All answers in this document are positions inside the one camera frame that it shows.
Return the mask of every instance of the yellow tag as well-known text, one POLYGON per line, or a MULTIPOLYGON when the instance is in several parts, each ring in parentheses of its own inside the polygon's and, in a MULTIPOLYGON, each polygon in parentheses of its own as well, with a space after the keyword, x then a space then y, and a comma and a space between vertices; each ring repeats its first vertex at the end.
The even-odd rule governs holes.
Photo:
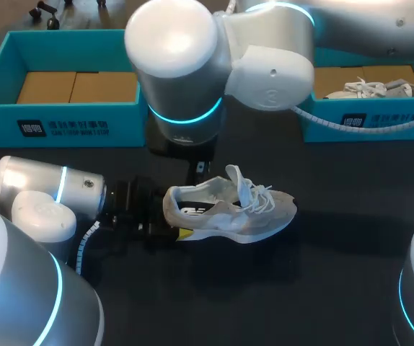
POLYGON ((180 229, 180 231, 178 232, 177 240, 182 240, 184 238, 188 238, 193 233, 194 233, 194 231, 192 229, 180 229))

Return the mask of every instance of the shoe sole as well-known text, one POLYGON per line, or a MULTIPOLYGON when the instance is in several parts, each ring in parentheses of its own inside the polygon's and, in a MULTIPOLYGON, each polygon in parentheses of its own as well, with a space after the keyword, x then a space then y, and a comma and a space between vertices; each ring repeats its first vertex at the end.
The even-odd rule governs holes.
POLYGON ((218 229, 193 229, 194 234, 192 236, 181 239, 180 241, 195 241, 195 240, 202 240, 202 239, 210 238, 211 236, 223 236, 240 244, 256 243, 257 241, 267 239, 270 236, 273 236, 279 231, 282 231, 283 229, 285 229, 290 224, 290 222, 292 222, 294 217, 292 217, 292 219, 289 220, 289 222, 286 223, 285 225, 279 226, 278 228, 273 229, 272 231, 257 234, 256 236, 251 236, 249 234, 237 234, 237 233, 232 233, 228 231, 221 231, 218 229))

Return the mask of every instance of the shoe box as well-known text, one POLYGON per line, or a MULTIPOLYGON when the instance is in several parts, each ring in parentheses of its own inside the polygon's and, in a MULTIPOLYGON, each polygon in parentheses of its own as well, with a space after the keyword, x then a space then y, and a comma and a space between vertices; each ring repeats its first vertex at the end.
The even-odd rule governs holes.
POLYGON ((124 30, 9 32, 0 147, 143 146, 148 109, 124 30))
MULTIPOLYGON (((373 59, 329 49, 316 49, 314 90, 300 108, 333 123, 381 128, 414 120, 414 97, 324 99, 342 91, 345 83, 388 82, 404 79, 414 84, 414 61, 373 59)), ((391 134, 344 133, 299 119, 305 142, 414 140, 414 128, 391 134)))

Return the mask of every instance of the chair wheel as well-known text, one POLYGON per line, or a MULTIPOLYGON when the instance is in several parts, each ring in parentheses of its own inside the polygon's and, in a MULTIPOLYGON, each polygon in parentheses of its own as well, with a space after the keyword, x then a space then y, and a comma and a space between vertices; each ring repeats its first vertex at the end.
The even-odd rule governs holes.
POLYGON ((56 18, 50 18, 47 21, 47 30, 58 30, 60 28, 60 21, 56 18))
POLYGON ((35 7, 29 11, 29 14, 34 20, 38 20, 42 16, 42 11, 38 7, 35 7))

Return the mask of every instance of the logo on box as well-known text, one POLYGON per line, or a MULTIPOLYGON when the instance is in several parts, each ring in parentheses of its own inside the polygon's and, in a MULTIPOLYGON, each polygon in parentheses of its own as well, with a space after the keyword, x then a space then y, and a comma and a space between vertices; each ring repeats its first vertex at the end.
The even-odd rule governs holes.
POLYGON ((342 117, 341 125, 351 126, 352 128, 362 128, 366 120, 366 113, 345 114, 342 117))
POLYGON ((40 120, 18 120, 18 126, 24 137, 46 137, 40 120))

